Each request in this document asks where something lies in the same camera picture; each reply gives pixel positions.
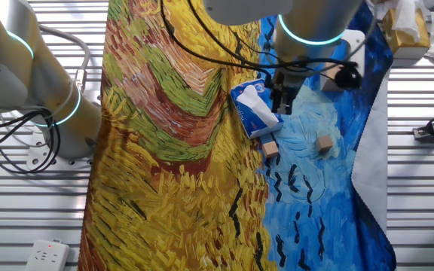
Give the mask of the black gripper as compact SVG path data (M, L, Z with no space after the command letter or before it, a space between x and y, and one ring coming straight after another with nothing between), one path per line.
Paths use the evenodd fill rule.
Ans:
M296 90L299 91L306 80L307 68L301 66L291 66L276 68L273 76L274 86L279 90ZM290 115L292 113L293 96L281 92L272 92L272 112L278 112L281 104L283 113Z

